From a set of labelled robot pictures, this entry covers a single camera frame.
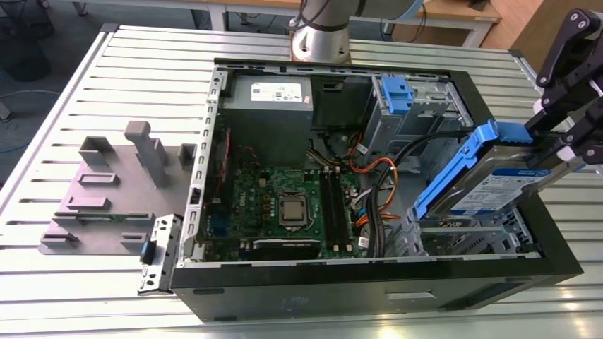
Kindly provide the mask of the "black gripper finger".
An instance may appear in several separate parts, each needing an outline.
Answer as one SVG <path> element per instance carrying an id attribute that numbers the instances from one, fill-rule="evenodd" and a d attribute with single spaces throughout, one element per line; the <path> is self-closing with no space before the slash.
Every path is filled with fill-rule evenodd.
<path id="1" fill-rule="evenodd" d="M 602 13 L 575 8 L 563 19 L 536 76 L 543 88 L 528 131 L 550 131 L 602 96 Z"/>
<path id="2" fill-rule="evenodd" d="M 602 165 L 602 117 L 586 115 L 574 124 L 555 154 L 564 162 L 579 158 L 587 165 Z"/>

